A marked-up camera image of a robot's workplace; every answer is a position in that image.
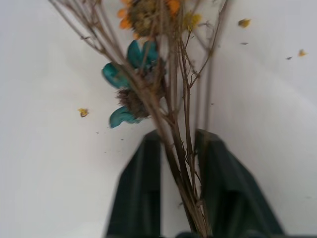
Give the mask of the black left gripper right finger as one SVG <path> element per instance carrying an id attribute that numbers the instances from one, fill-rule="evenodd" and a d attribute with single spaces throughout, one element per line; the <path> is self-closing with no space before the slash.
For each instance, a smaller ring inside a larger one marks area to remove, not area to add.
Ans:
<path id="1" fill-rule="evenodd" d="M 283 235 L 284 230 L 253 175 L 224 141 L 202 129 L 196 130 L 195 141 L 201 197 L 213 235 Z"/>

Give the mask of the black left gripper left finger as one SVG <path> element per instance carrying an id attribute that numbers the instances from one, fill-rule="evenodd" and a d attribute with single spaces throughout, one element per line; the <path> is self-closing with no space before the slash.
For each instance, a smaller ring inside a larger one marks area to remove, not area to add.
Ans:
<path id="1" fill-rule="evenodd" d="M 161 148 L 157 132 L 143 137 L 123 170 L 107 235 L 160 235 Z"/>

